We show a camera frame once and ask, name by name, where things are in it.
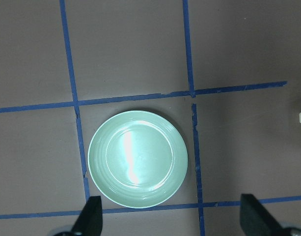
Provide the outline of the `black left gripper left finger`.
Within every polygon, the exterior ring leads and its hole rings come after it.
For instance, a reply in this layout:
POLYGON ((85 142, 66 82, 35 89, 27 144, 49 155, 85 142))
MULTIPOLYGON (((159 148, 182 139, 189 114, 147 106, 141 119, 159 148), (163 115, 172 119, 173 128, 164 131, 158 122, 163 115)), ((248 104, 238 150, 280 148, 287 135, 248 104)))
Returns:
POLYGON ((102 201, 100 196, 89 197, 71 234, 73 236, 100 236, 102 233, 102 201))

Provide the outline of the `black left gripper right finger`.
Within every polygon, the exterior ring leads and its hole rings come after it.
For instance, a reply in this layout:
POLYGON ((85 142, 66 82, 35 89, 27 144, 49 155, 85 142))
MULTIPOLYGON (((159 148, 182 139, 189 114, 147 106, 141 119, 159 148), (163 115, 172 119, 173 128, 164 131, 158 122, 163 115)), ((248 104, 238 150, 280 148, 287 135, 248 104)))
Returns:
POLYGON ((240 226, 246 236, 278 236, 283 227, 252 194, 240 199, 240 226))

